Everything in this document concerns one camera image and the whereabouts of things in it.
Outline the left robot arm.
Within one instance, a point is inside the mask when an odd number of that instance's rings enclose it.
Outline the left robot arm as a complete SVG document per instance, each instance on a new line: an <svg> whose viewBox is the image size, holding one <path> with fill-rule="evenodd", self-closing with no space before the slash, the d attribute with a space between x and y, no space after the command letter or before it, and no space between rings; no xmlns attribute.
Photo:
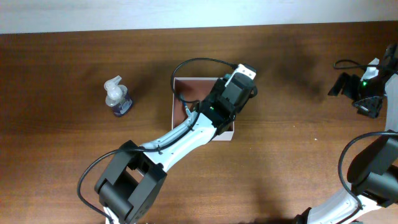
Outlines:
<svg viewBox="0 0 398 224"><path fill-rule="evenodd" d="M136 223L154 203L167 171L194 149L209 143L233 124L257 88L253 73L219 78L198 109L164 136L137 146L125 142L95 184L111 223Z"/></svg>

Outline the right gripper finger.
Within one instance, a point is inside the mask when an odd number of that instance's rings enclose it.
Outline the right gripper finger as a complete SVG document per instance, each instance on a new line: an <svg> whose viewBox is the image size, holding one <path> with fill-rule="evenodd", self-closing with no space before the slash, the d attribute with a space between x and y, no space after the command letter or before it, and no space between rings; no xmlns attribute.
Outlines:
<svg viewBox="0 0 398 224"><path fill-rule="evenodd" d="M353 84L354 78L352 75L349 75L345 72L339 75L337 81L335 84L332 86L330 91L328 92L328 96L338 96L339 94L345 95L345 96L352 96L353 91L352 91L352 84Z"/></svg>
<svg viewBox="0 0 398 224"><path fill-rule="evenodd" d="M357 108L357 113L369 118L377 118L382 108L383 96L372 96L355 101L353 106Z"/></svg>

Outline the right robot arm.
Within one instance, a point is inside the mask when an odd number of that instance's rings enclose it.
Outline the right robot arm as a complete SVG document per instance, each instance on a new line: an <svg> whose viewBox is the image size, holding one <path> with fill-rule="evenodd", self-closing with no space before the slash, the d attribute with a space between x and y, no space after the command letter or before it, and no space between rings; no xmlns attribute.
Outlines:
<svg viewBox="0 0 398 224"><path fill-rule="evenodd" d="M345 146L338 161L342 189L325 203L298 214L295 224L356 223L368 212L397 203L397 44L389 45L382 59L366 65L350 60L349 68L362 69L363 76L343 72L328 94L347 96L357 112L369 118L377 118L387 101L385 130L362 134ZM348 149L372 136L376 140L352 160L343 175Z"/></svg>

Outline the blue white toothbrush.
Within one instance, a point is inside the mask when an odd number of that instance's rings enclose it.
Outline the blue white toothbrush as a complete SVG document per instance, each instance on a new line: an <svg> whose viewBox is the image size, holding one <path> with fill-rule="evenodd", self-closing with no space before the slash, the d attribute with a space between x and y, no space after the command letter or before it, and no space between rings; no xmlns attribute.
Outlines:
<svg viewBox="0 0 398 224"><path fill-rule="evenodd" d="M179 94L179 98L180 98L180 102L183 105L183 108L184 108L184 111L186 113L186 116L189 117L191 115L191 111L190 111L190 109L189 109L189 107L188 107L188 105L187 105L187 103L185 101L184 96L182 94Z"/></svg>

